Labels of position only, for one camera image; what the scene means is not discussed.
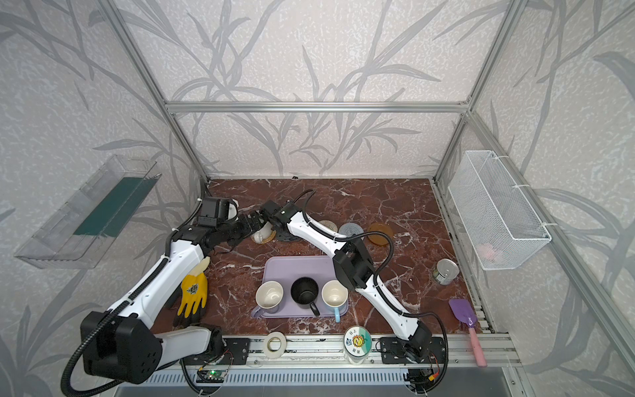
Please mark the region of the white mug blue handle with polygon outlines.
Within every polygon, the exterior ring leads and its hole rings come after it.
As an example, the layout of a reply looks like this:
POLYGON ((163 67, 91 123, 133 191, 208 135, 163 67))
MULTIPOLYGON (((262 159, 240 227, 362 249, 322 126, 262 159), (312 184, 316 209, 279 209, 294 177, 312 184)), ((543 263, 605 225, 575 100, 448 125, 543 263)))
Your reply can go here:
POLYGON ((337 323, 348 308, 348 289, 337 280, 328 281, 321 291, 322 301, 337 323))

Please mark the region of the black mug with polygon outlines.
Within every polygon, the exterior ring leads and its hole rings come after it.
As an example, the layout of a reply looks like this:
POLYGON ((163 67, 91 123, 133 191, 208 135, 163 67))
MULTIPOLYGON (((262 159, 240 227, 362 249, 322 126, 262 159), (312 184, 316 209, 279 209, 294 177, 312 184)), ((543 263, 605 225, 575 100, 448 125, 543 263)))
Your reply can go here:
POLYGON ((320 316, 316 300, 318 298, 318 283, 313 278, 301 277, 291 286, 291 297, 301 309, 310 310, 314 317, 320 316))

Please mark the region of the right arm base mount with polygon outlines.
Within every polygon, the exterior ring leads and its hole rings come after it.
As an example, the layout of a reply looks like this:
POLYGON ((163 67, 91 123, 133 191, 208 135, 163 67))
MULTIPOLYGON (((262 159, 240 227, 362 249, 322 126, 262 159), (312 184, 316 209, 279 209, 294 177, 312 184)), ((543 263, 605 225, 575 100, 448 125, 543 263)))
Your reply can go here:
POLYGON ((443 364, 447 362, 447 348, 445 339, 433 336, 428 351, 423 358, 416 362, 406 356, 405 350, 396 337, 381 337, 375 344, 375 349, 380 353, 383 364, 443 364))

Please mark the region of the amber brown coaster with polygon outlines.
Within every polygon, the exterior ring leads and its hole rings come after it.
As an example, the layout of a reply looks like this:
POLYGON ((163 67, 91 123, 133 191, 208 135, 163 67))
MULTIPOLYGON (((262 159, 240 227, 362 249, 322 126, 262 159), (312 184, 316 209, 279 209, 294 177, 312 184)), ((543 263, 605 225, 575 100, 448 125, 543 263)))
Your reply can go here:
POLYGON ((367 232, 376 232, 367 236, 368 240, 376 246, 388 246, 389 239, 392 240, 394 237, 392 228, 386 223, 372 223, 367 232))

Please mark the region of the grey round coaster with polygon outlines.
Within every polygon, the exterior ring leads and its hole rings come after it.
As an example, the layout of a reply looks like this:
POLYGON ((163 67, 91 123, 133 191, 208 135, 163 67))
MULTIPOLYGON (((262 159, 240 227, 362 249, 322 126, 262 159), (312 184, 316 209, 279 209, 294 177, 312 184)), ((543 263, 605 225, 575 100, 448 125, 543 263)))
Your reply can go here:
POLYGON ((360 236, 364 233, 363 228, 357 223, 344 223, 338 232, 347 238, 360 236))

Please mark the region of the beige spiral woven coaster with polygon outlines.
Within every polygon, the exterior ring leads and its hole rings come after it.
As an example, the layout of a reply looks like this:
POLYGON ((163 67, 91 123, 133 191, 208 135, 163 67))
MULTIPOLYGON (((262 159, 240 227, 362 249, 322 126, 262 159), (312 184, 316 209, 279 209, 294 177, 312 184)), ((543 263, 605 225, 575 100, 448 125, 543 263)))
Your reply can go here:
POLYGON ((324 226, 325 228, 329 229, 330 231, 337 233, 338 232, 338 226, 329 220, 321 220, 319 222, 322 226, 324 226))

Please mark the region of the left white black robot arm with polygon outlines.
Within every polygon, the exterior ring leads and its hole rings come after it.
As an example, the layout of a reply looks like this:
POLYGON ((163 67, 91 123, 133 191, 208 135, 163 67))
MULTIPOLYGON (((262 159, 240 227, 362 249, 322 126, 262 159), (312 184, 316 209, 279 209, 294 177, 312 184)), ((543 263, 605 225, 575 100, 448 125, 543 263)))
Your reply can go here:
POLYGON ((63 395, 99 395, 122 383, 141 384, 187 357, 223 356, 220 329, 200 323, 209 255, 223 243, 236 246, 266 221, 256 211, 238 213, 234 201, 223 215, 211 209, 214 202, 203 199, 168 236, 165 253, 127 295, 83 320, 81 344, 62 373, 63 395))

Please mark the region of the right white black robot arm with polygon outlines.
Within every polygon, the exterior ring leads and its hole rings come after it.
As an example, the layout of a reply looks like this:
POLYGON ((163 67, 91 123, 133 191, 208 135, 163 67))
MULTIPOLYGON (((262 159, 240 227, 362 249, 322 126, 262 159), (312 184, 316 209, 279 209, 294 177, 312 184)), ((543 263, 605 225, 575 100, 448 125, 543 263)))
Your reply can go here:
POLYGON ((375 267, 362 241, 366 233, 352 237, 335 233, 315 222, 305 210, 291 201, 284 206, 268 201, 256 211, 256 216, 261 223, 270 223, 278 233, 304 240, 332 258, 337 280, 348 290, 361 294, 374 306, 390 325, 400 341, 403 355, 410 362, 422 362, 432 345, 433 333, 422 321, 426 317, 438 322, 442 331, 443 353, 449 352, 446 327, 441 318, 433 312, 408 312, 380 279, 380 272, 393 257, 393 243, 389 243, 389 253, 381 266, 375 267))

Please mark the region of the woven cork coaster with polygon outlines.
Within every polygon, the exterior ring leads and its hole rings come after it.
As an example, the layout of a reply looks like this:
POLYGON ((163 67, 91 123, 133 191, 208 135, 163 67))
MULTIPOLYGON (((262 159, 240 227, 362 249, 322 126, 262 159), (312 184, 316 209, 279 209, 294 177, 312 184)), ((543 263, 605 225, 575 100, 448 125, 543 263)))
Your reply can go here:
POLYGON ((256 244, 263 245, 273 241, 275 239, 275 236, 275 231, 270 231, 269 233, 259 231, 251 235, 251 240, 256 244))

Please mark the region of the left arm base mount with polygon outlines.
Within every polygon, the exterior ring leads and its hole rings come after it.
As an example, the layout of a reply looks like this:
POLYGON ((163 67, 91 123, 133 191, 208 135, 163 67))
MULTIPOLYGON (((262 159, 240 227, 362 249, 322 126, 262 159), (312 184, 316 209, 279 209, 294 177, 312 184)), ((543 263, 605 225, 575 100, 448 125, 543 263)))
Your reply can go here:
POLYGON ((187 366, 244 366, 246 365, 251 339, 248 337, 229 337, 223 339, 224 348, 215 352, 203 353, 198 356, 185 357, 187 366))

